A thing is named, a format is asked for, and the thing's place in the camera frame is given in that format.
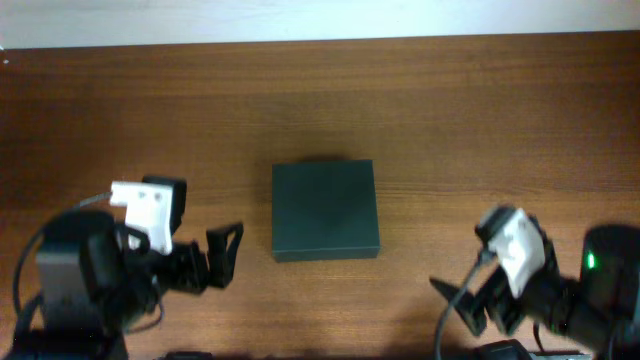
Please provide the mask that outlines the black box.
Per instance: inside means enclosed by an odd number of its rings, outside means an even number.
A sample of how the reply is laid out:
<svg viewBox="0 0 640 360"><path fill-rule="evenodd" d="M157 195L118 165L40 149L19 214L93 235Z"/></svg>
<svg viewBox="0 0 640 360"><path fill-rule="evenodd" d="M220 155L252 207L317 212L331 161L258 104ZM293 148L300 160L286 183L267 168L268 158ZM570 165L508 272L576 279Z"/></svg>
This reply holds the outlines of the black box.
<svg viewBox="0 0 640 360"><path fill-rule="evenodd" d="M371 160L272 166L272 255L280 263L379 255Z"/></svg>

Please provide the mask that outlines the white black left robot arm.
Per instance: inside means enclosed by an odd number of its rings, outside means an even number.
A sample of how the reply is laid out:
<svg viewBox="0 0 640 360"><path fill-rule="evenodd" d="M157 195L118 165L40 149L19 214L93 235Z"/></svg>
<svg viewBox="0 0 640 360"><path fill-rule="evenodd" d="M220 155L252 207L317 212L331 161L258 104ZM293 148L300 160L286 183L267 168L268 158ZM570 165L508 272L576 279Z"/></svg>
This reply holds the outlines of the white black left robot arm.
<svg viewBox="0 0 640 360"><path fill-rule="evenodd" d="M104 211L60 215L43 226L36 253L41 289L19 310L10 359L126 359L125 338L157 326L168 291L202 294L234 276L244 227L207 232L208 250L178 243L167 255L148 232Z"/></svg>

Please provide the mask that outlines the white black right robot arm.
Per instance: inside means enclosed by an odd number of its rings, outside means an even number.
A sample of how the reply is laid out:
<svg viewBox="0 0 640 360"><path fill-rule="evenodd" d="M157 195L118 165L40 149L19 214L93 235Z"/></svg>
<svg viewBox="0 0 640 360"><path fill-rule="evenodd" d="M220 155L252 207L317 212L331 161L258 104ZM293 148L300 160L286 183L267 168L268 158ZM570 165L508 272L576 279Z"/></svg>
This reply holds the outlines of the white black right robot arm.
<svg viewBox="0 0 640 360"><path fill-rule="evenodd" d="M639 357L639 228L603 224L584 237L577 279L559 271L555 249L542 236L545 264L528 281L520 297L508 288L496 268L477 293L437 278L431 285L455 309L470 333L480 336L489 322L512 336L522 322L534 323L534 337L545 327L570 339L601 359Z"/></svg>

